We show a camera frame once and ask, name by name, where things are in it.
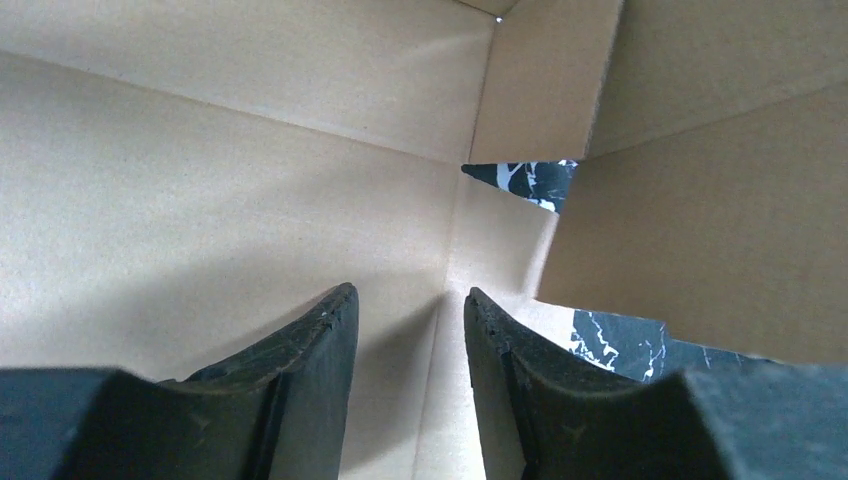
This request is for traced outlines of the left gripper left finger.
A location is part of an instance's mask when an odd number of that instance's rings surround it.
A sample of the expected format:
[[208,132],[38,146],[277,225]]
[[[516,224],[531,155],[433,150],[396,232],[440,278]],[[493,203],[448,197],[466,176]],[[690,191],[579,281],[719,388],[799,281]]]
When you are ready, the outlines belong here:
[[5,479],[335,479],[356,288],[182,381],[117,368],[1,373]]

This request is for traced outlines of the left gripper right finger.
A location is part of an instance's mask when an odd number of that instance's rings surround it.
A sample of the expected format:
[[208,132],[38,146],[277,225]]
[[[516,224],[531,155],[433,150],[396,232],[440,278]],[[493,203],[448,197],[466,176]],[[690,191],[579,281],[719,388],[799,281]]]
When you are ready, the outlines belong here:
[[672,338],[577,310],[562,347],[482,290],[464,305],[490,479],[843,479],[847,369]]

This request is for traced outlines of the brown cardboard box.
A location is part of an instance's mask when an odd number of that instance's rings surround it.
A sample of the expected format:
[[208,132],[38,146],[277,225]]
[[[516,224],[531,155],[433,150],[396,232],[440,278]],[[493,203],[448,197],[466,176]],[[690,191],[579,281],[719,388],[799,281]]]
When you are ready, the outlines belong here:
[[847,360],[843,1],[5,1],[1,363],[184,378],[360,295],[345,479],[481,479],[479,287]]

